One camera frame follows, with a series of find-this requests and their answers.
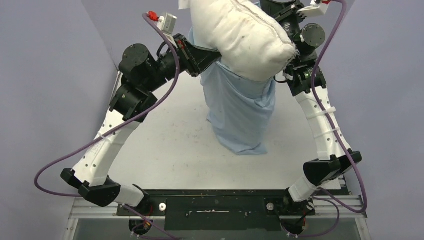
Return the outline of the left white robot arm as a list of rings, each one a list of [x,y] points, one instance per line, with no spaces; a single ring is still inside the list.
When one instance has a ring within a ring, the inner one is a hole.
[[[197,77],[221,58],[219,51],[195,46],[181,34],[164,41],[164,45],[168,50],[158,51],[156,56],[141,43],[123,52],[118,66],[121,85],[95,140],[81,160],[60,175],[81,197],[99,207],[128,205],[137,215],[149,210],[147,193],[137,185],[114,182],[109,176],[111,166],[130,135],[163,102],[154,95],[156,90],[168,82],[176,84],[183,72]]]

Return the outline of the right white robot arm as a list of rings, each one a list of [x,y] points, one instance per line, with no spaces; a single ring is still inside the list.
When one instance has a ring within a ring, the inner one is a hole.
[[[302,209],[303,201],[310,199],[322,185],[349,171],[352,162],[361,162],[362,156],[359,151],[353,151],[343,137],[319,67],[323,56],[317,54],[317,49],[328,45],[330,40],[316,23],[300,26],[306,18],[323,16],[330,1],[313,0],[309,6],[299,0],[261,0],[259,4],[296,45],[298,56],[284,71],[284,82],[304,112],[317,149],[317,159],[304,163],[303,176],[288,188],[289,196],[282,201],[284,210],[295,214]]]

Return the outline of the white pillow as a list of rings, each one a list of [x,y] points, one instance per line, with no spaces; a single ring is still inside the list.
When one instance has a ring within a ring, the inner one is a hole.
[[[194,44],[221,53],[231,72],[262,82],[298,55],[285,30],[249,0],[180,0],[189,9]]]

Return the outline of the light blue pillowcase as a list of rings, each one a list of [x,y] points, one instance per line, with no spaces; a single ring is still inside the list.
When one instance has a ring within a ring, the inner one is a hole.
[[[217,141],[236,155],[264,155],[264,136],[276,105],[276,82],[252,81],[220,61],[200,75],[207,120]]]

